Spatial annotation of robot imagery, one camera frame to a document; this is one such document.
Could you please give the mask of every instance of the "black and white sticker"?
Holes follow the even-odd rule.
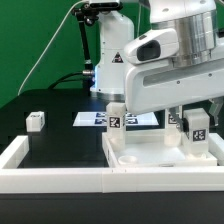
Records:
[[[106,124],[107,119],[106,118],[97,118],[95,119],[95,124],[100,125],[100,124]]]
[[[97,112],[96,117],[106,117],[106,113],[104,112]]]
[[[193,142],[204,141],[206,138],[206,130],[193,131]]]
[[[126,119],[126,124],[138,124],[138,119],[137,118],[127,118]]]
[[[173,118],[171,114],[168,116],[168,124],[176,124],[176,120]]]
[[[109,122],[110,122],[111,128],[120,128],[121,127],[121,121],[120,121],[119,117],[110,117]]]
[[[119,52],[115,55],[112,63],[124,63]]]

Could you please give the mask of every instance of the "black cable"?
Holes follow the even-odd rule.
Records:
[[[53,84],[51,84],[48,89],[54,89],[54,87],[61,81],[69,78],[69,77],[72,77],[72,76],[76,76],[76,75],[82,75],[82,72],[75,72],[75,73],[69,73],[68,75],[65,75],[63,77],[61,77],[60,79],[58,79],[57,81],[55,81]]]
[[[55,86],[57,86],[59,83],[62,82],[75,82],[75,81],[83,81],[85,79],[69,79],[69,80],[60,80],[60,81],[56,81],[53,84],[51,84],[48,89],[54,89]]]
[[[56,82],[67,79],[67,78],[75,76],[75,75],[82,75],[82,72],[69,73],[68,75],[65,75],[65,76],[61,77],[60,79],[58,79]]]

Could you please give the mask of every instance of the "black surface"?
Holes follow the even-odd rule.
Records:
[[[82,90],[25,92],[0,110],[1,150],[26,134],[25,118],[41,110],[46,127],[30,136],[31,152],[21,167],[107,166],[101,146],[105,128],[72,127],[77,111],[105,111],[107,103]],[[207,102],[186,108],[201,106],[208,109]],[[212,131],[223,137],[223,126],[220,116]],[[0,224],[11,223],[223,224],[224,192],[0,194]]]
[[[105,111],[108,103],[81,89],[27,91],[0,110],[0,150],[17,135],[28,135],[30,151],[19,168],[108,166],[102,150],[106,127],[72,126],[78,112]],[[27,133],[25,119],[36,111],[45,112],[45,126]]]

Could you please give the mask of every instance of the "white base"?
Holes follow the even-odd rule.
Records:
[[[210,152],[197,155],[186,152],[181,136],[176,135],[180,140],[174,145],[168,144],[164,137],[164,129],[128,131],[125,147],[119,150],[117,146],[121,142],[109,139],[107,133],[103,133],[103,150],[110,167],[217,166],[217,158]],[[217,151],[213,145],[210,144],[210,151]]]
[[[223,161],[217,134],[210,134],[209,146]],[[224,191],[224,166],[16,169],[28,150],[27,136],[18,136],[0,156],[1,194]]]

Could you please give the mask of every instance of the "small white block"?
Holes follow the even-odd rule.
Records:
[[[27,132],[39,132],[44,124],[44,112],[32,112],[26,119],[26,130]]]

